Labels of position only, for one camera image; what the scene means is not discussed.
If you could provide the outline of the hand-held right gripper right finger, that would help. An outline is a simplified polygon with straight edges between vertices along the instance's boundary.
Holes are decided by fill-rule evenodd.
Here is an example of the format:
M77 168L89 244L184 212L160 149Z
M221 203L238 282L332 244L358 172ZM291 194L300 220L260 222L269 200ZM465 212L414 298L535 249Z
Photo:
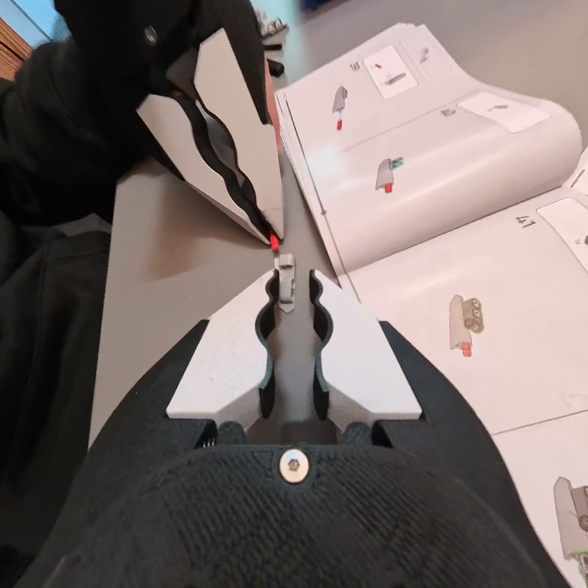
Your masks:
M423 410L375 315L319 270L309 272L319 420L417 420Z

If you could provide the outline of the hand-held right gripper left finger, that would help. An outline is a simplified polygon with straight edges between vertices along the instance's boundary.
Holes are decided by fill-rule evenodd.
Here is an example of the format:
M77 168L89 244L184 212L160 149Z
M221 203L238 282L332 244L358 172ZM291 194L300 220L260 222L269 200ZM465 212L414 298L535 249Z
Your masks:
M171 419L268 419L275 405L274 330L279 273L272 269L202 321L202 337L166 408Z

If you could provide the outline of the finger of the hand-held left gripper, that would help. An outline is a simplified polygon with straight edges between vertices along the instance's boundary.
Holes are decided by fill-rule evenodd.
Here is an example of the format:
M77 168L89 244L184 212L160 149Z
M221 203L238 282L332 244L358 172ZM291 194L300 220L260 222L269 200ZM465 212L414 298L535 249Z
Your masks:
M226 127L235 145L236 165L254 188L257 209L273 234L283 239L283 189L275 130L272 122L261 121L224 29L199 47L195 90L202 105Z
M254 188L236 165L235 145L198 93L148 94L137 114L163 151L154 155L171 173L263 243L272 229L256 206Z

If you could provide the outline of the small grey toy brick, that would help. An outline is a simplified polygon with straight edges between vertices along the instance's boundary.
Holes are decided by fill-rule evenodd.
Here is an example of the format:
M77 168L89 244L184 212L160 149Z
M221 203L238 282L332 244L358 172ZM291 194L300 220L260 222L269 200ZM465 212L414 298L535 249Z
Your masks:
M275 269L279 274L279 308L287 314L293 312L296 293L296 258L293 254L277 254Z

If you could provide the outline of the person's left forearm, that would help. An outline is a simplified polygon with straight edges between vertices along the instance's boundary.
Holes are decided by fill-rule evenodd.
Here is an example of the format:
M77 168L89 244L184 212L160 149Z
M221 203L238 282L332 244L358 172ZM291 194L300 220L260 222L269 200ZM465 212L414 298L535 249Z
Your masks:
M1 79L1 222L112 223L117 182L146 154L72 39L41 45Z

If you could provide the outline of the person's left hand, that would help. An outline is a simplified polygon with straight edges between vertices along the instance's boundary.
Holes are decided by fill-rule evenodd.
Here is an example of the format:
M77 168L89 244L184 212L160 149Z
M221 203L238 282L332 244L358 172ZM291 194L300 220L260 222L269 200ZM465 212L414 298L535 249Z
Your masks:
M281 136L281 127L279 121L279 115L276 107L275 89L273 85L272 76L269 70L269 61L265 59L265 85L266 85L266 103L268 107L268 113L275 131L276 145L278 153L283 152L283 142Z

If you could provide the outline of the wooden furniture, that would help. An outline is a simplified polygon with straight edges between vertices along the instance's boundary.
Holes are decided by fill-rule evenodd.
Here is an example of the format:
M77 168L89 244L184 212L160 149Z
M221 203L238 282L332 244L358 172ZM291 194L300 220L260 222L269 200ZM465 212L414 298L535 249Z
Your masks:
M1 79L14 80L32 47L1 18Z

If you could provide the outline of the heap of grey toy bricks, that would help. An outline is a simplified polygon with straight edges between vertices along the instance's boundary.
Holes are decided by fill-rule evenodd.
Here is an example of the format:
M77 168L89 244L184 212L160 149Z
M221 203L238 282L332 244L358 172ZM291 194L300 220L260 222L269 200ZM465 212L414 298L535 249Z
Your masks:
M268 18L264 11L255 9L254 15L262 40L273 38L289 28L289 25L280 18Z

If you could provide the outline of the white instruction booklet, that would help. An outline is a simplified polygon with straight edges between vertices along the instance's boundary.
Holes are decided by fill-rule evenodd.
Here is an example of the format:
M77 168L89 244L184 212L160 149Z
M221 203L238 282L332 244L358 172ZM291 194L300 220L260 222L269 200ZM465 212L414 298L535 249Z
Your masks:
M277 93L343 289L461 392L587 587L587 194L574 117L398 24Z

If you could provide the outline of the person's dark clothing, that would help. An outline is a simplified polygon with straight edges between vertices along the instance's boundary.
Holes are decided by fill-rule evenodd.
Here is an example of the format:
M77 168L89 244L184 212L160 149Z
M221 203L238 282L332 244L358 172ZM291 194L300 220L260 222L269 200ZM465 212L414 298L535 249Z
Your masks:
M1 587L51 532L89 437L110 236L1 214Z

